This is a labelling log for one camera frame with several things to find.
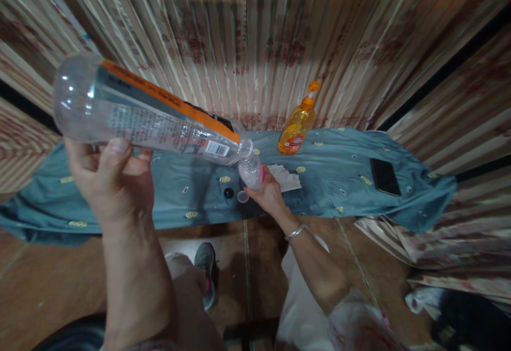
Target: barcode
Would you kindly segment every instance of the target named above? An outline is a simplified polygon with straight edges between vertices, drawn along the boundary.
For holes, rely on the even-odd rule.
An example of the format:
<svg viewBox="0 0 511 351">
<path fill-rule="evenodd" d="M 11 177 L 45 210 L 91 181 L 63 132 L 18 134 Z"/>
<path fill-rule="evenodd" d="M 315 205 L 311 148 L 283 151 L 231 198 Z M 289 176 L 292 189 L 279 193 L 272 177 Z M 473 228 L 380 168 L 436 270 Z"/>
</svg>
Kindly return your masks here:
<svg viewBox="0 0 511 351">
<path fill-rule="evenodd" d="M 218 154 L 222 157 L 225 157 L 229 152 L 229 147 L 227 145 L 222 145 L 213 141 L 209 141 L 208 146 L 206 148 L 206 153 Z"/>
</svg>

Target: bangle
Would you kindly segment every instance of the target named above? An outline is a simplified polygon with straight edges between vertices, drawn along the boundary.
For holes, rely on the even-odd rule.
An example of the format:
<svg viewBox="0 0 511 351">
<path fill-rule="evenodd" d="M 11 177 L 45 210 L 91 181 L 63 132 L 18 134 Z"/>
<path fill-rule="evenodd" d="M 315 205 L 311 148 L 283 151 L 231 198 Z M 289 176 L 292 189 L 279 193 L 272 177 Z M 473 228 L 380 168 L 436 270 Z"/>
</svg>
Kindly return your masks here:
<svg viewBox="0 0 511 351">
<path fill-rule="evenodd" d="M 296 237 L 298 234 L 300 234 L 300 233 L 302 232 L 302 230 L 303 230 L 304 228 L 306 228 L 306 227 L 307 227 L 307 226 L 305 226 L 305 224 L 304 224 L 304 223 L 302 223 L 300 226 L 298 226 L 298 228 L 297 228 L 295 231 L 293 231 L 293 232 L 292 232 L 291 234 L 289 234 L 288 236 L 285 236 L 285 237 L 284 237 L 284 239 L 285 239 L 286 241 L 289 241 L 290 239 L 293 239 L 293 238 L 294 238 L 294 237 Z"/>
</svg>

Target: blue fabric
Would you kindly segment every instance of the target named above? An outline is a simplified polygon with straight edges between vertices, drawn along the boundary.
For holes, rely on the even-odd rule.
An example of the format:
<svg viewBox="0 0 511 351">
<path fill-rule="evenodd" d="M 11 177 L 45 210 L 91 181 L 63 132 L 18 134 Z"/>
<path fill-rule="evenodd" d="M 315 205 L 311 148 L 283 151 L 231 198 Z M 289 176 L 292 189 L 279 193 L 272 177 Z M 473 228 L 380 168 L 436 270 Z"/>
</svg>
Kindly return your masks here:
<svg viewBox="0 0 511 351">
<path fill-rule="evenodd" d="M 248 132 L 263 163 L 283 165 L 290 173 L 305 168 L 300 173 L 302 188 L 284 193 L 294 214 L 326 218 L 387 215 L 414 232 L 424 232 L 436 223 L 456 191 L 455 177 L 438 177 L 383 132 L 312 130 L 294 156 L 278 153 L 280 134 Z M 371 158 L 393 164 L 401 197 L 376 190 Z M 230 222 L 264 214 L 254 201 L 240 204 L 236 200 L 243 186 L 236 166 L 155 152 L 152 174 L 156 229 Z M 63 183 L 62 179 L 69 176 L 67 156 L 60 144 L 32 182 L 0 206 L 0 225 L 28 242 L 60 245 L 78 245 L 86 240 L 84 234 L 101 233 L 76 184 Z M 225 177 L 230 180 L 221 182 Z M 233 189 L 233 198 L 225 198 L 226 188 Z"/>
</svg>

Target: orange soap bottle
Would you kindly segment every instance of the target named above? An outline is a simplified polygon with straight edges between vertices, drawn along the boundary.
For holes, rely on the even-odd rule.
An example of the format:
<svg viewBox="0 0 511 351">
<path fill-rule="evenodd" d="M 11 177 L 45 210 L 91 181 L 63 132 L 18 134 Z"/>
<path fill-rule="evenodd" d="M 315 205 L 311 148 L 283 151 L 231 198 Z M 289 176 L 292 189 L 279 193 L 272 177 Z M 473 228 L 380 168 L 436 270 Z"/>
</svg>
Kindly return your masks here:
<svg viewBox="0 0 511 351">
<path fill-rule="evenodd" d="M 278 142 L 278 151 L 284 155 L 298 153 L 305 136 L 312 128 L 316 119 L 314 112 L 314 94 L 321 88 L 319 81 L 312 81 L 307 89 L 308 95 L 304 97 L 300 106 L 297 106 L 287 119 L 286 126 L 282 131 Z"/>
</svg>

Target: small plastic bottle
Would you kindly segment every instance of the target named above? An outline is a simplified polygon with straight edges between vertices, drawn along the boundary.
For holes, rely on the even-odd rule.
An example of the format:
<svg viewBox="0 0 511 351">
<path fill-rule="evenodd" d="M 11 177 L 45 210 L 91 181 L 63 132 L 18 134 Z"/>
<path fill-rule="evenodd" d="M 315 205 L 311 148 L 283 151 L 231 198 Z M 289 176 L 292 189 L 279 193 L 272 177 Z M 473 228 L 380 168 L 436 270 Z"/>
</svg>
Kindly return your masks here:
<svg viewBox="0 0 511 351">
<path fill-rule="evenodd" d="M 206 113 L 91 53 L 67 57 L 55 75 L 55 122 L 79 142 L 122 137 L 135 146 L 232 165 L 252 153 L 240 123 Z"/>
<path fill-rule="evenodd" d="M 312 81 L 309 84 L 307 92 L 309 94 L 303 98 L 302 103 L 297 106 L 287 119 L 286 126 L 282 131 L 281 139 L 278 142 L 278 151 L 284 155 L 293 155 L 298 153 L 303 140 L 312 124 L 316 119 L 314 112 L 314 94 L 321 88 L 321 83 Z"/>
<path fill-rule="evenodd" d="M 259 156 L 252 153 L 250 156 L 242 158 L 238 162 L 238 172 L 249 189 L 254 191 L 261 190 L 265 172 Z M 245 190 L 241 190 L 237 198 L 240 203 L 245 203 L 249 200 L 249 196 Z"/>
</svg>

